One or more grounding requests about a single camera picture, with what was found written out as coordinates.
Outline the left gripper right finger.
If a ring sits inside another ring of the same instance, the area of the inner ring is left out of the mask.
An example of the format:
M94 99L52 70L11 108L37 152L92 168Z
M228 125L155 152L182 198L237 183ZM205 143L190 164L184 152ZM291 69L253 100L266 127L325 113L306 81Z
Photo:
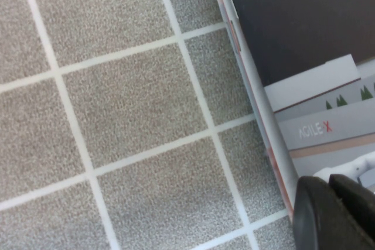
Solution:
M374 193L343 174L333 174L329 185L342 201L363 241L355 249L374 249Z

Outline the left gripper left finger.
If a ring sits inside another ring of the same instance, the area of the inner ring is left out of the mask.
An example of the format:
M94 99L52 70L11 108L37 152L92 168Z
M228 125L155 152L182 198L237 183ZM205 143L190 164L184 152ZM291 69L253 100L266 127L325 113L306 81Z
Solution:
M296 249L355 249L363 246L354 219L329 181L319 177L299 178L292 229Z

